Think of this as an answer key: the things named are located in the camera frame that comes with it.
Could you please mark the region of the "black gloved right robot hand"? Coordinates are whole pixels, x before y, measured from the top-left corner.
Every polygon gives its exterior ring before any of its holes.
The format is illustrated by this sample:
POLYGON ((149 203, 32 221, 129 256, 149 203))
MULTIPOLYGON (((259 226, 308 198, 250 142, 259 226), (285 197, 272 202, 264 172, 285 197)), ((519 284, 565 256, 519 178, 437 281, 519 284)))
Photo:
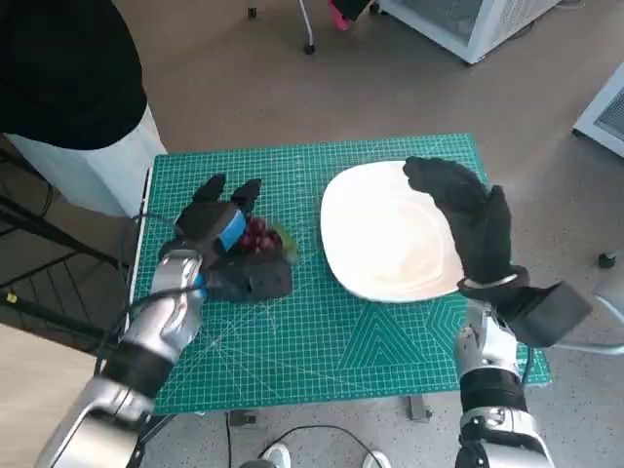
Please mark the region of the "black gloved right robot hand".
POLYGON ((465 277, 491 284, 511 274, 511 214, 501 186, 491 188, 465 166, 440 158, 409 157, 411 189, 431 196, 445 216, 465 277))

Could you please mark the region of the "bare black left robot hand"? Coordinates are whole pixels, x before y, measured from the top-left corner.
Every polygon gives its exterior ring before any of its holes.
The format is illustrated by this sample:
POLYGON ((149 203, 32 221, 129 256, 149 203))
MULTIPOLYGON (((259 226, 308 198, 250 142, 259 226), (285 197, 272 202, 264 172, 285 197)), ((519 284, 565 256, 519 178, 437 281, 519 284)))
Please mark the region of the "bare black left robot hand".
POLYGON ((261 179, 251 178, 236 188, 227 200, 221 200, 225 181, 225 174, 212 176, 196 190, 191 203, 176 221, 184 239, 204 252, 225 254, 235 247, 245 233, 248 217, 260 193, 261 179))

